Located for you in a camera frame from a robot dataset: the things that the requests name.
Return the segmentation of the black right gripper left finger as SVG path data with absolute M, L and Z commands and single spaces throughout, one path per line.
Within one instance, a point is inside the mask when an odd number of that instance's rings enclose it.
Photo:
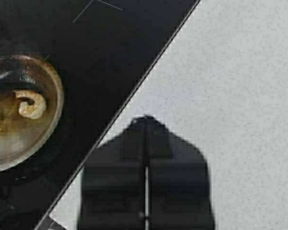
M 86 161 L 79 230 L 144 230 L 146 117 L 95 149 Z

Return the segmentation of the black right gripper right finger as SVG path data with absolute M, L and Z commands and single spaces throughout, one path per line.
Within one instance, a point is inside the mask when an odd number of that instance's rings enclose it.
M 214 230 L 209 170 L 201 151 L 152 116 L 147 131 L 151 228 Z

